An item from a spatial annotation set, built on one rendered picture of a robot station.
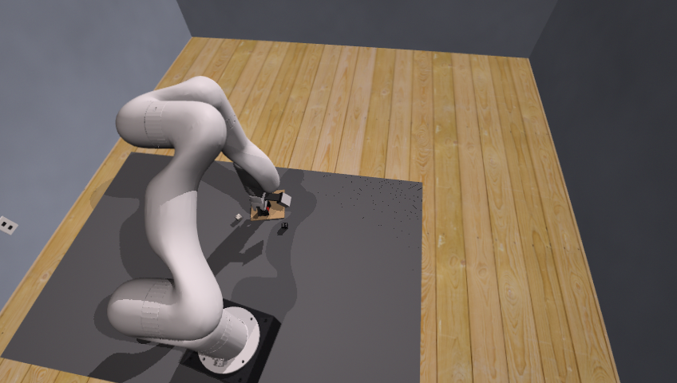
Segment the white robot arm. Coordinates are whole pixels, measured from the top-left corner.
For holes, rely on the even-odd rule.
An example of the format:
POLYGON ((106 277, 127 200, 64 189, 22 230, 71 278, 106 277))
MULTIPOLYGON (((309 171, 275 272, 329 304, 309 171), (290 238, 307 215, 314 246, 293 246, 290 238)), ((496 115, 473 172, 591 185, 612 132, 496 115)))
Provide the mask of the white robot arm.
POLYGON ((259 325, 243 308, 224 308, 198 239, 197 191, 222 152, 249 195, 266 192, 264 200, 290 207, 289 195, 273 193, 279 187, 274 164, 246 137, 224 91, 208 77, 132 99, 118 112, 116 128, 135 147, 175 149, 145 190, 147 240, 173 278, 121 284, 107 306, 110 324, 131 338, 195 350, 214 373, 243 368, 257 350, 259 325))

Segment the tan mat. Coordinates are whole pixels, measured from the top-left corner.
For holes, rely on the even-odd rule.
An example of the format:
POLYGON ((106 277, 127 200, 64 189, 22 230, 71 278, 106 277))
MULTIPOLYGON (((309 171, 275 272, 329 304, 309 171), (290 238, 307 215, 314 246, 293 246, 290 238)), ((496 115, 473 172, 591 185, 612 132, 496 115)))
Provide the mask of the tan mat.
MULTIPOLYGON (((285 190, 277 190, 273 193, 279 194, 280 192, 285 193, 285 190)), ((251 207, 251 221, 285 218, 285 207, 277 204, 277 201, 270 201, 270 203, 271 207, 269 207, 269 215, 266 216, 258 216, 257 209, 254 211, 251 207)))

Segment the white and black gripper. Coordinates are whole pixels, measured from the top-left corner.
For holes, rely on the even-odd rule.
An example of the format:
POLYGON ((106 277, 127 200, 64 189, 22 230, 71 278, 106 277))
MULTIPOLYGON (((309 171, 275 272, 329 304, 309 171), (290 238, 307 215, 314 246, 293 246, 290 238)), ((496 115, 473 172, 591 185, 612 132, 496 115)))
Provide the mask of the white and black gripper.
POLYGON ((258 211, 258 216, 269 215, 268 209, 266 207, 271 207, 269 200, 264 200, 266 192, 263 192, 260 195, 249 195, 251 206, 254 211, 258 211))

